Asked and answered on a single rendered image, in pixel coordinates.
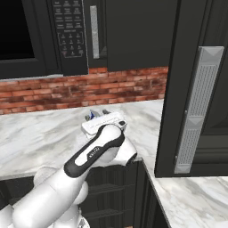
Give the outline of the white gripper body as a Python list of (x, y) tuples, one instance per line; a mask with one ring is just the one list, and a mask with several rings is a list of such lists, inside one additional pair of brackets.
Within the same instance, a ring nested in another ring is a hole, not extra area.
[(111, 112), (110, 114), (102, 115), (98, 118), (93, 118), (92, 120), (86, 121), (81, 125), (82, 132), (86, 135), (88, 139), (95, 137), (98, 129), (107, 124), (114, 124), (120, 129), (125, 128), (125, 119), (117, 111)]

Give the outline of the black base cabinet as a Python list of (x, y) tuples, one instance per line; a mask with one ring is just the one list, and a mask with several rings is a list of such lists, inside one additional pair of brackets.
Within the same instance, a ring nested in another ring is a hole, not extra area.
[(169, 228), (142, 161), (93, 168), (79, 205), (90, 228)]

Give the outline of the wide black cabinet door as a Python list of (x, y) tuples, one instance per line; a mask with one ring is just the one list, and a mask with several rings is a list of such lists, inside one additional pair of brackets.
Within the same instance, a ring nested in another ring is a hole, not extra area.
[[(200, 46), (224, 52), (188, 174), (175, 173)], [(154, 175), (228, 177), (228, 0), (180, 0), (167, 73)]]

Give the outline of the black microwave oven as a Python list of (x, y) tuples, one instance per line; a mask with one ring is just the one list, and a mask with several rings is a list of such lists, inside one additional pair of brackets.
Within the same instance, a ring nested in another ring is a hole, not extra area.
[(82, 0), (0, 0), (0, 80), (87, 73)]

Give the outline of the black wall cabinet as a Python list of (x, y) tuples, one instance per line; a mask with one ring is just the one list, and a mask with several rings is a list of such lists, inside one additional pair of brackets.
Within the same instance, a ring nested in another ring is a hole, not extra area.
[(178, 0), (106, 0), (109, 71), (167, 66)]

